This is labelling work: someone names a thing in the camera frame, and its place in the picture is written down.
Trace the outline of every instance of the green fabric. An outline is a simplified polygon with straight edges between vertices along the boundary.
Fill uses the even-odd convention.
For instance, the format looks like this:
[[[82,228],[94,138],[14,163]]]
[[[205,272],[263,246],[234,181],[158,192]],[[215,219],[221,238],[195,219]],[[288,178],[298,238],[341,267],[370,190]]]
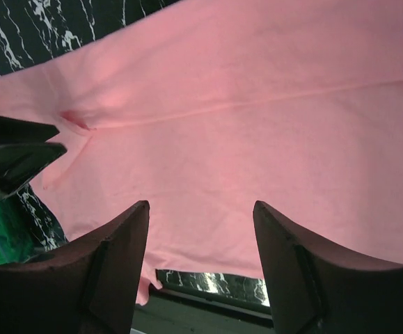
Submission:
[[[24,262],[34,253],[26,225],[11,203],[0,200],[0,264]]]

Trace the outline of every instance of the black marble surface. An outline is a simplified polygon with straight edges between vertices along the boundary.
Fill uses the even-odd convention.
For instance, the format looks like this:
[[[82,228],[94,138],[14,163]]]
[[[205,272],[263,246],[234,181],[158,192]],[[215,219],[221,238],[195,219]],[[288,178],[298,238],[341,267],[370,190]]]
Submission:
[[[177,0],[0,0],[0,76],[61,56]],[[27,186],[15,199],[46,251],[66,239],[54,215]],[[268,305],[264,281],[221,273],[158,271],[164,286]]]

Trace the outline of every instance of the folded cloth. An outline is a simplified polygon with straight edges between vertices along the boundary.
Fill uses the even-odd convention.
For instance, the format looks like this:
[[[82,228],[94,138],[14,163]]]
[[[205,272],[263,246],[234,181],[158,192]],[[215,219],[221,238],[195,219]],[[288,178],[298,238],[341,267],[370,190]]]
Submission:
[[[186,0],[0,77],[0,115],[55,124],[31,183],[69,240],[149,200],[155,269],[262,278],[263,200],[403,263],[403,1]]]

